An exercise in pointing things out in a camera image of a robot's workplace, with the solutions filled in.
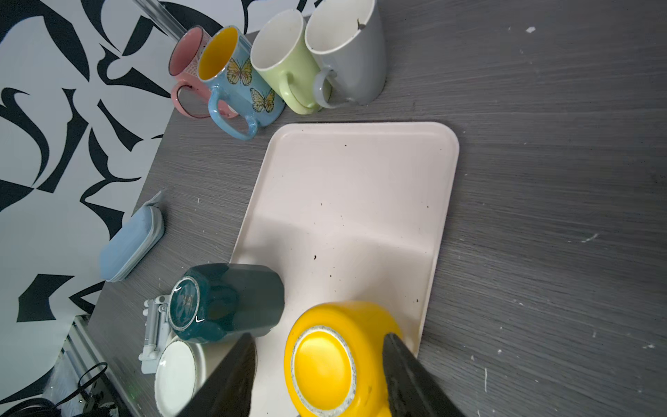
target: upside-down yellow bowl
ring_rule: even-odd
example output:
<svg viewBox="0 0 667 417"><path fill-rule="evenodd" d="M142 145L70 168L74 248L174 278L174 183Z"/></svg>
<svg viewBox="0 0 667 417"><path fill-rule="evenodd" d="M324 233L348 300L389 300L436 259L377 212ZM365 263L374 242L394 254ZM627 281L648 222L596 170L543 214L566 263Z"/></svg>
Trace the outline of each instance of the upside-down yellow bowl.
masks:
<svg viewBox="0 0 667 417"><path fill-rule="evenodd" d="M382 345L401 335L394 318L371 302L310 308L285 346L287 391L301 417L389 417Z"/></svg>

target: white tray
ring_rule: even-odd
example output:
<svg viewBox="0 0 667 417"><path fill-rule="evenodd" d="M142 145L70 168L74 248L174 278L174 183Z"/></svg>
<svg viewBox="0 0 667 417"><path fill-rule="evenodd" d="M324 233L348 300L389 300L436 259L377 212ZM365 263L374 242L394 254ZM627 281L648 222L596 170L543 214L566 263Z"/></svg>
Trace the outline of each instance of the white tray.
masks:
<svg viewBox="0 0 667 417"><path fill-rule="evenodd" d="M440 123L291 124L273 135L230 261L268 266L285 284L280 323L256 340L250 416L297 415L283 353L316 304L376 302L418 351L458 152Z"/></svg>

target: wood grain table surface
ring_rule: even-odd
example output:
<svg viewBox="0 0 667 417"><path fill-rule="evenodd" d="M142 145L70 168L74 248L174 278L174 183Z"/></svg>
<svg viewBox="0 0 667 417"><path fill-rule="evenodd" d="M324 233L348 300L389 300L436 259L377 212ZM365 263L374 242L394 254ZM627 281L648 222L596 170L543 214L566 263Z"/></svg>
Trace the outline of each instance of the wood grain table surface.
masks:
<svg viewBox="0 0 667 417"><path fill-rule="evenodd" d="M142 303L228 261L276 129L438 121L460 157L420 361L467 416L667 415L667 3L380 12L389 72L369 106L285 109L247 143L174 112L137 204L167 188L166 233L89 325L141 412L157 415Z"/></svg>

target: white speck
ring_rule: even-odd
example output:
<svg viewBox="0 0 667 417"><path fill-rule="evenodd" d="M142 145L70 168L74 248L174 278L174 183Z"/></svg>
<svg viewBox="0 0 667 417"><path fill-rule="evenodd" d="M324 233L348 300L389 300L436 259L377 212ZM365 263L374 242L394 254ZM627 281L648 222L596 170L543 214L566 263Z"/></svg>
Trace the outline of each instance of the white speck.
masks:
<svg viewBox="0 0 667 417"><path fill-rule="evenodd" d="M599 235L600 235L599 233L596 233L593 236L591 236L590 238L582 240L582 243L585 244L586 242L590 242L591 240L597 238Z"/></svg>

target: wall mural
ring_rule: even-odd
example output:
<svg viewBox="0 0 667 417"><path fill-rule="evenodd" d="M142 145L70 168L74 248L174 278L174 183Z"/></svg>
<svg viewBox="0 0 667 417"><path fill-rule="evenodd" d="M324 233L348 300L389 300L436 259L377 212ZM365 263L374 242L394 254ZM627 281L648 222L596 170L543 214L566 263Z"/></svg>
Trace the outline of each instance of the wall mural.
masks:
<svg viewBox="0 0 667 417"><path fill-rule="evenodd" d="M213 35L321 1L162 4ZM74 315L93 312L99 251L131 217L173 111L173 46L132 0L3 2L0 412L42 393Z"/></svg>

